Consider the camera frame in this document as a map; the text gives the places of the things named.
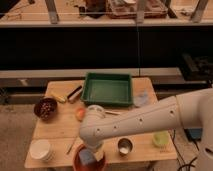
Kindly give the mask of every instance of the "metal cup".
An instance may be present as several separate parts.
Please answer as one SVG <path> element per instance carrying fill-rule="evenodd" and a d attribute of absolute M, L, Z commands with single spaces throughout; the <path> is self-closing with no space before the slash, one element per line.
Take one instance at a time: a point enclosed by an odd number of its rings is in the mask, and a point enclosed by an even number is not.
<path fill-rule="evenodd" d="M 132 151 L 133 145 L 132 142 L 128 138 L 121 138 L 118 141 L 118 150 L 120 155 L 127 155 Z"/>

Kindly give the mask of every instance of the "green tray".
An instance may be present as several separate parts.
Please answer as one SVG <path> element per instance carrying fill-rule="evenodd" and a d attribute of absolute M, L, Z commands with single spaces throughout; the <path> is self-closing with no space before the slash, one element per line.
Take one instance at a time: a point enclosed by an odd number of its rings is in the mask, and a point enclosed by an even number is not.
<path fill-rule="evenodd" d="M 130 106 L 132 79 L 129 74 L 88 73 L 81 100 L 87 104 L 104 106 Z"/>

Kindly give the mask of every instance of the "bowl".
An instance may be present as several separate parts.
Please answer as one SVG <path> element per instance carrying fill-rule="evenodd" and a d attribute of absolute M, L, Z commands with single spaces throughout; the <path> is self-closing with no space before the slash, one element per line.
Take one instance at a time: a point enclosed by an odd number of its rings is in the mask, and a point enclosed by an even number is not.
<path fill-rule="evenodd" d="M 34 113 L 42 120 L 48 120 L 56 114 L 57 102 L 53 98 L 41 99 L 34 106 Z"/>
<path fill-rule="evenodd" d="M 81 159 L 79 157 L 79 152 L 85 149 L 85 145 L 81 144 L 75 151 L 74 161 L 73 161 L 73 169 L 74 171 L 104 171 L 106 168 L 106 158 L 104 157 L 98 161 L 93 162 L 87 165 L 83 165 L 81 163 Z"/>
<path fill-rule="evenodd" d="M 132 142 L 128 138 L 121 138 L 118 141 L 118 150 L 120 155 L 127 155 L 132 151 L 133 145 Z"/>
<path fill-rule="evenodd" d="M 33 142 L 30 146 L 30 156 L 42 162 L 48 162 L 52 159 L 51 144 L 46 139 L 40 139 Z"/>

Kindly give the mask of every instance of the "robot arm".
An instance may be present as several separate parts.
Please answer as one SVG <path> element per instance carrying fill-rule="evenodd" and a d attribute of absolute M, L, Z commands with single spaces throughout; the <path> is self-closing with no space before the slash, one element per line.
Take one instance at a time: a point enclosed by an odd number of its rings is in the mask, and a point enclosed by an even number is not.
<path fill-rule="evenodd" d="M 106 118 L 100 106 L 90 106 L 80 127 L 80 137 L 95 152 L 107 138 L 179 127 L 203 127 L 197 170 L 212 170 L 213 89 L 172 96 L 112 118 Z"/>

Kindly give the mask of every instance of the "table leg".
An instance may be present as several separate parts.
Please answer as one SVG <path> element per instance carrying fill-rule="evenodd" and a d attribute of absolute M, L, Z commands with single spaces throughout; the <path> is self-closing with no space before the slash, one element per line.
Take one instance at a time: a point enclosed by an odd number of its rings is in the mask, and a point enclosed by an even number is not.
<path fill-rule="evenodd" d="M 157 164 L 157 161 L 151 161 L 147 167 L 147 171 L 152 171 Z"/>

